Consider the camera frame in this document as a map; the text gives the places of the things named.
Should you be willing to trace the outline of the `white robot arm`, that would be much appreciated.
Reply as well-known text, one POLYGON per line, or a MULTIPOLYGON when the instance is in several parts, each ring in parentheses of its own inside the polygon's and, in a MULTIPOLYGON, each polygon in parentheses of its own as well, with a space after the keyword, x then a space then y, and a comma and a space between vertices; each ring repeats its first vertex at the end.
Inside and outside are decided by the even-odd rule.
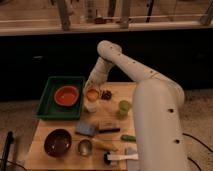
POLYGON ((132 111, 140 171, 189 171, 179 119, 184 91, 175 81, 124 55, 122 48, 103 40, 88 81, 106 82, 113 66, 135 83, 132 111))

